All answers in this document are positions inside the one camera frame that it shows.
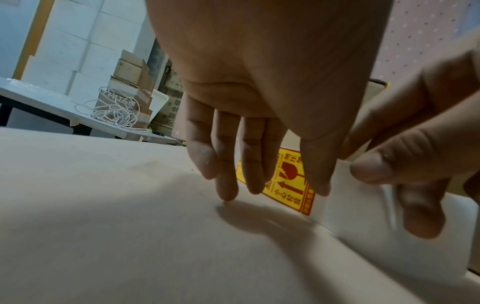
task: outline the fragile label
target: fragile label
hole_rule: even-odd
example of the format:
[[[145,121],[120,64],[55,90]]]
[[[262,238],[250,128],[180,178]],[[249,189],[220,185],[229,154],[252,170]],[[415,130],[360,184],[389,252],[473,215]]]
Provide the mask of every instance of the fragile label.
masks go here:
[[[242,183],[246,182],[241,160],[238,162],[236,177]],[[315,192],[305,179],[300,152],[280,148],[275,174],[262,193],[304,215],[310,215]]]

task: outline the red and yellow label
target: red and yellow label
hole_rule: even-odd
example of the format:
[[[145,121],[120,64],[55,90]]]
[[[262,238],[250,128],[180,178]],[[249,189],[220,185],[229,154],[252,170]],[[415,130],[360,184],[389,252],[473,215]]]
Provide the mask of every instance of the red and yellow label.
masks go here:
[[[236,177],[245,183],[241,160],[238,162]],[[262,193],[302,214],[310,215],[315,192],[305,179],[300,152],[280,148],[275,174]]]

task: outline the human hand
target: human hand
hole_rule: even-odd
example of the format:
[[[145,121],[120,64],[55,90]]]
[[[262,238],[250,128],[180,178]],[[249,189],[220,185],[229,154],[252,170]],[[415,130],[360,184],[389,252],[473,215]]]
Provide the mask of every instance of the human hand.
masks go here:
[[[188,95],[188,153],[223,200],[238,193],[234,146],[261,193],[290,128],[305,175],[328,195],[391,1],[147,0],[157,39]]]
[[[350,167],[369,184],[395,184],[406,230],[440,234],[440,201],[452,176],[480,169],[480,31],[360,109],[343,158],[371,140]],[[480,203],[480,171],[464,185]]]

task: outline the tangled cable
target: tangled cable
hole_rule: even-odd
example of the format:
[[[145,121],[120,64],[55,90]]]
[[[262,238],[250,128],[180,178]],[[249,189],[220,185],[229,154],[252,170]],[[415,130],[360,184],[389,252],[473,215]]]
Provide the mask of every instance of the tangled cable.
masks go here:
[[[139,102],[132,97],[126,96],[120,90],[111,87],[99,88],[100,95],[105,97],[107,102],[102,99],[95,99],[85,102],[83,105],[75,105],[75,110],[82,113],[77,107],[84,107],[90,110],[90,113],[82,113],[90,115],[91,117],[114,124],[119,129],[134,132],[150,132],[149,129],[134,128],[133,125],[137,122],[137,115],[135,111],[140,112]],[[94,107],[89,107],[87,104],[95,102]]]

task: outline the arrow symbol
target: arrow symbol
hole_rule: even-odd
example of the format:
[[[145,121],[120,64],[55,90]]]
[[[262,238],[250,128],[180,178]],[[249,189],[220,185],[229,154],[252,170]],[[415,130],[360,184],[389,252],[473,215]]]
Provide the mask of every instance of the arrow symbol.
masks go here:
[[[282,187],[282,188],[291,190],[291,191],[293,191],[293,192],[295,192],[295,193],[298,193],[298,194],[300,194],[300,195],[303,195],[303,194],[304,194],[304,192],[303,192],[302,190],[297,189],[297,188],[294,188],[294,187],[292,187],[292,186],[289,186],[289,185],[285,184],[285,182],[278,182],[277,184],[278,184],[280,187]]]

